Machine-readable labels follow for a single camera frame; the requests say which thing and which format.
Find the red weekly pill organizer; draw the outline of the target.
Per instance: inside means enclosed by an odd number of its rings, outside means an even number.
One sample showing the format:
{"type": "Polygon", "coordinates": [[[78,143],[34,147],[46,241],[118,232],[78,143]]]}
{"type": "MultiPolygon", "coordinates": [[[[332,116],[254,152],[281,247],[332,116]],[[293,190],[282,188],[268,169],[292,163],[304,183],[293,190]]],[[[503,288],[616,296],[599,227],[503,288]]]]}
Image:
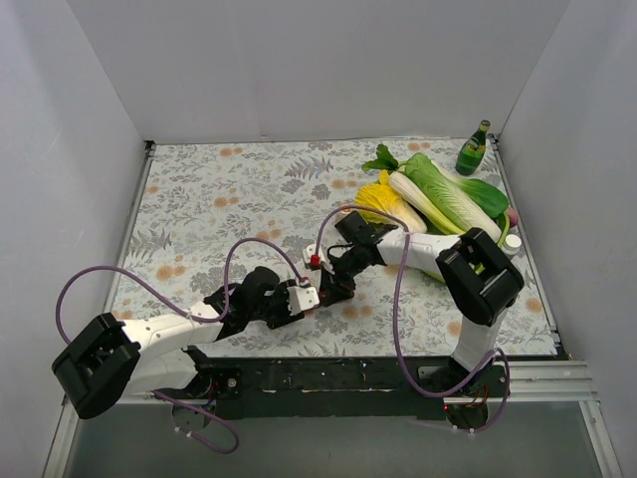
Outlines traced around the red weekly pill organizer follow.
{"type": "Polygon", "coordinates": [[[312,307],[307,310],[307,313],[313,313],[326,308],[326,304],[321,299],[313,301],[312,307]]]}

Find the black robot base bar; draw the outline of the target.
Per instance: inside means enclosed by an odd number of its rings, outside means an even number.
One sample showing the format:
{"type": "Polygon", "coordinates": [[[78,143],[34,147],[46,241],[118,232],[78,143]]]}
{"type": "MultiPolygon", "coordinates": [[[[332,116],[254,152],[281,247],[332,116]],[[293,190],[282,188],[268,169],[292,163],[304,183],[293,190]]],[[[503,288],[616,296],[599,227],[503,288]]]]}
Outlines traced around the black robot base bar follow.
{"type": "Polygon", "coordinates": [[[272,417],[447,417],[439,392],[465,372],[447,358],[207,358],[186,397],[212,401],[226,419],[272,417]]]}

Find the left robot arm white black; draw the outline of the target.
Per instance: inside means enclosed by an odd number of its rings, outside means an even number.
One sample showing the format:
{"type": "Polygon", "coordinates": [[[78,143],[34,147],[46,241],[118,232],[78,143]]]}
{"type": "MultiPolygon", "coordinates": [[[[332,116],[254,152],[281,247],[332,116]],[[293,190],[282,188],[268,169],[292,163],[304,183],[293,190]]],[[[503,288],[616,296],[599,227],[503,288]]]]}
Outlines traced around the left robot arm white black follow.
{"type": "Polygon", "coordinates": [[[257,267],[187,310],[143,320],[96,316],[54,359],[52,372],[82,419],[104,413],[124,396],[155,389],[199,398],[211,388],[210,371],[172,353],[239,334],[252,321],[282,327],[318,304],[308,278],[282,280],[257,267]]]}

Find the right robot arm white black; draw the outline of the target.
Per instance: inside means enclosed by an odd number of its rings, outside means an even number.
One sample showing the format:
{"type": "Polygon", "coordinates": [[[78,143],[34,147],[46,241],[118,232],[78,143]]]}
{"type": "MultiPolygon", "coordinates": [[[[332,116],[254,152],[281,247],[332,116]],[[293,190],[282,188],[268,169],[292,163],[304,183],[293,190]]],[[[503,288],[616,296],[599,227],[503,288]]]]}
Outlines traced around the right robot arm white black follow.
{"type": "Polygon", "coordinates": [[[398,266],[440,276],[463,321],[450,371],[452,387],[473,395],[487,374],[480,361],[495,349],[504,316],[525,285],[519,269],[486,231],[472,228],[458,235],[407,233],[394,224],[366,222],[351,212],[336,222],[345,252],[325,255],[318,296],[324,307],[349,300],[354,278],[371,266],[398,266]]]}

